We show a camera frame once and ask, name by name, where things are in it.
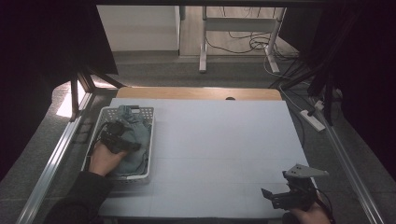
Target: black curtain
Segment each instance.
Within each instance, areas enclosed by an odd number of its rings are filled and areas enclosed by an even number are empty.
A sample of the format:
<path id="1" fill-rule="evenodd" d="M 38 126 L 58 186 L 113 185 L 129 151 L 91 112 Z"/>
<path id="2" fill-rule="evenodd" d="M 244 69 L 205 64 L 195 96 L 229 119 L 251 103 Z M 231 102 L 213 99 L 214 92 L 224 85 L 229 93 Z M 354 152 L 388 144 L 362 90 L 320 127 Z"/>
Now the black curtain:
<path id="1" fill-rule="evenodd" d="M 95 5 L 73 0 L 1 0 L 1 178 L 51 104 L 54 88 L 86 66 L 117 74 Z"/>
<path id="2" fill-rule="evenodd" d="M 396 180 L 396 4 L 368 0 L 332 67 L 346 119 Z"/>

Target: human hand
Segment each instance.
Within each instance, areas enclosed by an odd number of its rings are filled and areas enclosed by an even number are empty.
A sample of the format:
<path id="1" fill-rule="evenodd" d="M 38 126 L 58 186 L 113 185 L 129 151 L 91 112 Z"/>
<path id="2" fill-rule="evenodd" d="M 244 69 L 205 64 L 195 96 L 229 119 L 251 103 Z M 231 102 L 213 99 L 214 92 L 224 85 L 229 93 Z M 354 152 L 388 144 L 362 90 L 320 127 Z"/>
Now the human hand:
<path id="1" fill-rule="evenodd" d="M 112 153 L 107 146 L 100 141 L 95 144 L 93 153 L 91 155 L 91 163 L 89 172 L 105 176 L 114 168 L 116 168 L 122 158 L 128 154 L 127 151 L 123 150 L 118 154 Z"/>
<path id="2" fill-rule="evenodd" d="M 306 212 L 299 208 L 292 208 L 290 212 L 298 218 L 301 224 L 330 224 L 326 213 L 317 203 L 312 204 Z"/>

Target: gray floor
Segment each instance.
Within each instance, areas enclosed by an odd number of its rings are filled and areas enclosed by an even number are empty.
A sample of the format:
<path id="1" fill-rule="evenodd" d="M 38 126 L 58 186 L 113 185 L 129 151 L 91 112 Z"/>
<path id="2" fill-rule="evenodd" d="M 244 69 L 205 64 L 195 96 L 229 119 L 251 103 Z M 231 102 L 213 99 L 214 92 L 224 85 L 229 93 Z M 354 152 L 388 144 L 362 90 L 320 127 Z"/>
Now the gray floor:
<path id="1" fill-rule="evenodd" d="M 169 52 L 117 53 L 115 59 L 120 75 L 115 79 L 128 86 L 182 86 L 182 87 L 229 87 L 267 88 L 276 80 L 265 72 L 260 58 L 211 57 L 206 74 L 198 72 L 196 57 L 178 57 Z M 281 72 L 290 63 L 280 62 Z M 35 183 L 57 144 L 68 119 L 56 112 L 68 92 L 64 84 L 53 93 L 53 104 L 21 157 L 0 183 L 0 223 L 15 223 Z M 293 90 L 306 98 L 306 86 L 298 85 Z M 99 90 L 95 94 L 87 117 L 84 119 L 72 146 L 67 150 L 59 172 L 37 214 L 35 223 L 41 223 L 50 207 L 73 183 L 78 174 L 88 147 L 87 139 L 101 107 L 108 105 L 115 96 L 114 90 Z M 300 97 L 287 92 L 300 107 L 308 107 Z M 290 105 L 290 112 L 298 110 Z M 304 142 L 304 152 L 312 167 L 327 170 L 331 175 L 316 179 L 318 187 L 330 197 L 334 216 L 338 223 L 370 223 L 361 208 L 359 199 L 347 180 L 347 176 L 332 150 L 326 133 L 317 133 L 309 124 L 300 121 L 293 113 L 297 133 Z M 386 223 L 396 223 L 393 202 L 396 201 L 396 184 L 373 152 L 343 118 L 339 103 L 333 105 L 334 128 L 358 168 L 361 178 L 372 193 Z"/>
<path id="2" fill-rule="evenodd" d="M 226 17 L 272 19 L 274 10 L 272 7 L 225 7 L 224 9 L 223 7 L 208 7 L 206 11 L 207 17 L 214 18 L 224 17 L 225 11 Z M 196 56 L 200 54 L 203 27 L 202 7 L 186 7 L 186 19 L 180 23 L 180 55 Z M 250 50 L 250 37 L 232 38 L 232 36 L 241 37 L 249 35 L 250 32 L 206 32 L 207 41 L 210 44 L 236 52 Z M 260 36 L 268 38 L 270 34 Z M 282 54 L 293 54 L 297 51 L 281 38 L 276 40 L 276 45 Z M 235 55 L 235 53 L 207 46 L 207 55 Z M 264 56 L 265 52 L 263 49 L 256 49 L 243 55 Z"/>

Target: plastic basket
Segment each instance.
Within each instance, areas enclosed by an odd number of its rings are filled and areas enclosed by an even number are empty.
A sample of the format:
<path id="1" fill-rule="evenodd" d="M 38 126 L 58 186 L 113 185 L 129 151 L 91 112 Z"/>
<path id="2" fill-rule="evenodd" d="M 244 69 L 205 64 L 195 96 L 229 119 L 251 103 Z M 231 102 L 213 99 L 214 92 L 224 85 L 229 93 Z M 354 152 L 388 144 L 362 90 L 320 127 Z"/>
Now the plastic basket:
<path id="1" fill-rule="evenodd" d="M 153 138 L 153 130 L 154 130 L 154 108 L 153 107 L 139 107 L 137 105 L 127 105 L 132 109 L 133 113 L 140 113 L 143 119 L 151 124 L 151 134 L 148 146 L 148 163 L 145 169 L 145 172 L 142 175 L 126 175 L 126 176 L 108 176 L 107 178 L 118 182 L 118 183 L 148 183 L 149 182 L 149 174 L 150 174 L 150 167 L 151 167 L 151 146 L 152 146 L 152 138 Z M 117 117 L 117 107 L 110 107 L 106 106 L 103 107 L 100 111 L 98 121 L 96 122 L 95 128 L 93 130 L 93 135 L 91 139 L 91 143 L 89 148 L 92 147 L 94 137 L 96 133 L 99 131 L 98 129 L 104 124 L 105 122 L 114 121 Z M 84 164 L 82 166 L 82 170 L 87 171 L 90 166 L 91 161 L 91 154 L 92 152 L 89 150 L 84 160 Z"/>

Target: white table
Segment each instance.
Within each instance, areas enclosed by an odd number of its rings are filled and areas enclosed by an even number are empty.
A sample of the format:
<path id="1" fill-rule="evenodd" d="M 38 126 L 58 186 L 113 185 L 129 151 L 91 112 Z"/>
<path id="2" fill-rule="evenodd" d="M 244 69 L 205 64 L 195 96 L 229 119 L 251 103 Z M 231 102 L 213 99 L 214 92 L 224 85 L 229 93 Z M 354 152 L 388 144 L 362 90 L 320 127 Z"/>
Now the white table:
<path id="1" fill-rule="evenodd" d="M 289 191 L 281 172 L 308 165 L 283 101 L 115 98 L 155 108 L 149 184 L 117 185 L 104 217 L 281 217 L 262 197 Z"/>

